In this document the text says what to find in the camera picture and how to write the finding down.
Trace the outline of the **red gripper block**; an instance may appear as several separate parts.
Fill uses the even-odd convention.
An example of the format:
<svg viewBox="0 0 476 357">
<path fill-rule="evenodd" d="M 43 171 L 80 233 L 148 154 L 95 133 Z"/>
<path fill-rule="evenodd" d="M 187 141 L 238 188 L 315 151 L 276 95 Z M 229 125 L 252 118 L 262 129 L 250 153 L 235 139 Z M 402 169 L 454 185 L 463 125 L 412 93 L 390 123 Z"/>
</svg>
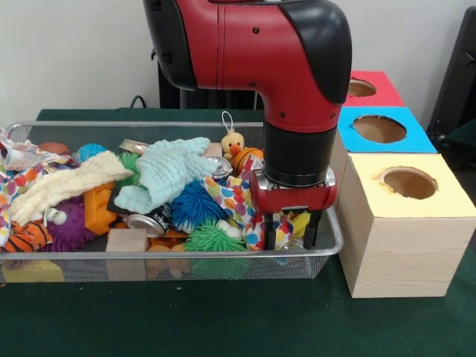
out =
<svg viewBox="0 0 476 357">
<path fill-rule="evenodd" d="M 263 170 L 253 170 L 250 177 L 250 192 L 253 206 L 264 215 L 263 247 L 273 251 L 276 245 L 276 228 L 273 213 L 311 212 L 309 224 L 303 235 L 303 247 L 313 249 L 317 241 L 318 226 L 322 211 L 330 208 L 337 196 L 338 186 L 333 170 L 327 170 L 323 182 L 312 187 L 289 188 L 270 182 Z"/>
</svg>

